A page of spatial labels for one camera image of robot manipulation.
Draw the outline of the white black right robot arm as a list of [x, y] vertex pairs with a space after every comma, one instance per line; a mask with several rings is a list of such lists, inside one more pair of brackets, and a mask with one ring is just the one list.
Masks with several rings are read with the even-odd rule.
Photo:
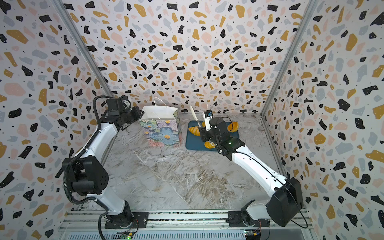
[[304, 206], [301, 184], [296, 178], [286, 178], [260, 160], [246, 144], [230, 135], [222, 117], [212, 110], [203, 112], [204, 124], [198, 124], [201, 140], [231, 162], [242, 167], [269, 196], [267, 202], [250, 201], [241, 209], [240, 223], [253, 227], [259, 219], [269, 219], [280, 227], [294, 221]]

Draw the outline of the small round orange bun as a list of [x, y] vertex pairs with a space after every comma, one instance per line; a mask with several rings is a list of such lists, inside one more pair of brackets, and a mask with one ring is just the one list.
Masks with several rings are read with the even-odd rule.
[[238, 122], [231, 122], [229, 125], [228, 125], [228, 131], [230, 133], [235, 133], [237, 132], [239, 129], [239, 123]]

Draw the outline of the shell shaped orange bread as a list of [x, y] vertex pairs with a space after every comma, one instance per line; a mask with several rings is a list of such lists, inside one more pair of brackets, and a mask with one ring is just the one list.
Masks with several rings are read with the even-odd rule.
[[210, 141], [207, 141], [204, 143], [204, 146], [207, 148], [207, 149], [214, 149], [216, 147], [216, 145]]

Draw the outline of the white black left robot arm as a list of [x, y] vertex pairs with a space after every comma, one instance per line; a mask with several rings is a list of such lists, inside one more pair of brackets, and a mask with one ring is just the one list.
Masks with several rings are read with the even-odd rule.
[[[97, 100], [105, 99], [107, 110], [99, 115]], [[105, 210], [103, 217], [117, 228], [131, 227], [134, 215], [127, 201], [109, 187], [109, 174], [103, 166], [117, 134], [140, 120], [144, 112], [132, 106], [127, 96], [97, 96], [93, 100], [97, 128], [86, 145], [62, 163], [63, 189], [74, 205], [93, 201]]]

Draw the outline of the floral paper gift bag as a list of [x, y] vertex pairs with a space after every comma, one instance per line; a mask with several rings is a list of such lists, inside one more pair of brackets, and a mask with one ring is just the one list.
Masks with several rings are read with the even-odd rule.
[[166, 104], [143, 107], [140, 126], [151, 147], [179, 147], [182, 142], [179, 110]]

